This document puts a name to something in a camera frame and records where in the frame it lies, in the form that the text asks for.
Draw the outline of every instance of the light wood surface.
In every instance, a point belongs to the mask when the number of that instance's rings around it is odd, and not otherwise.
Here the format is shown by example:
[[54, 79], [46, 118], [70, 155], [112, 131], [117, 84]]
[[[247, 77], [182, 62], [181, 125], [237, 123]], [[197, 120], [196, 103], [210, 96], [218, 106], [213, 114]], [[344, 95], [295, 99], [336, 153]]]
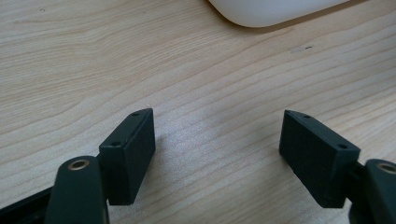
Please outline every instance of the light wood surface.
[[396, 1], [276, 30], [204, 0], [0, 1], [0, 207], [152, 107], [157, 151], [112, 223], [347, 223], [278, 154], [285, 109], [396, 162]]

